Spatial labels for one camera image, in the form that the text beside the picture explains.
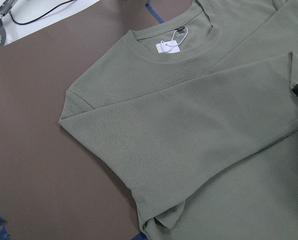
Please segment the white price tag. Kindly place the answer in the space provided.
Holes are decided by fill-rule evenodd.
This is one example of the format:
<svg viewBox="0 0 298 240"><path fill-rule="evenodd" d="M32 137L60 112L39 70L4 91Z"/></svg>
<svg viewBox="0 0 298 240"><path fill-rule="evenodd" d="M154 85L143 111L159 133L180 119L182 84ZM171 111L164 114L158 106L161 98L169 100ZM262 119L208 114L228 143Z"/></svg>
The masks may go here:
<svg viewBox="0 0 298 240"><path fill-rule="evenodd" d="M158 53L178 53L180 52L179 44L175 41L161 41L160 43L156 44L156 49Z"/></svg>

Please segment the reacher grabber stick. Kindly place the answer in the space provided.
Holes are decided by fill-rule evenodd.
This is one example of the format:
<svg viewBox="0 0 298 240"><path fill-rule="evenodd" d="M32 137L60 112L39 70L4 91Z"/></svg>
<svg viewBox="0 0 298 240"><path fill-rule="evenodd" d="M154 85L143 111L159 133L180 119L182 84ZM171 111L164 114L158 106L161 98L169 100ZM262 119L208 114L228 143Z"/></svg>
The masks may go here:
<svg viewBox="0 0 298 240"><path fill-rule="evenodd" d="M2 18L9 13L16 0L6 0L0 6L0 48L4 47L6 42L6 31L3 26Z"/></svg>

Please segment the olive green t-shirt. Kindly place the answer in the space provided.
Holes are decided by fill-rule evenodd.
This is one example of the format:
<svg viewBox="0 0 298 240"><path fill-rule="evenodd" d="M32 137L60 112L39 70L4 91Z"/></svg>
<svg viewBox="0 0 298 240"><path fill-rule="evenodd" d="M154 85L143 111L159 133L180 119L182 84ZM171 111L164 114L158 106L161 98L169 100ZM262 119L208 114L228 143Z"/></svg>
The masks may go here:
<svg viewBox="0 0 298 240"><path fill-rule="evenodd" d="M296 84L297 0L195 0L128 31L59 124L131 190L150 240L298 240Z"/></svg>

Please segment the brown paper table mat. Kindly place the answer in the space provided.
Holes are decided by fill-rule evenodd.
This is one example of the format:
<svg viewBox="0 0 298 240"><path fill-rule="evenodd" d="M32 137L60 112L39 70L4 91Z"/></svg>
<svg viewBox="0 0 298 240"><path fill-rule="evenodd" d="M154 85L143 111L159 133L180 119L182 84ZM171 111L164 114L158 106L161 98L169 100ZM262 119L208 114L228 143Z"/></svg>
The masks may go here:
<svg viewBox="0 0 298 240"><path fill-rule="evenodd" d="M12 240L130 240L130 190L58 120L68 87L128 30L142 0L102 0L0 49L0 217Z"/></svg>

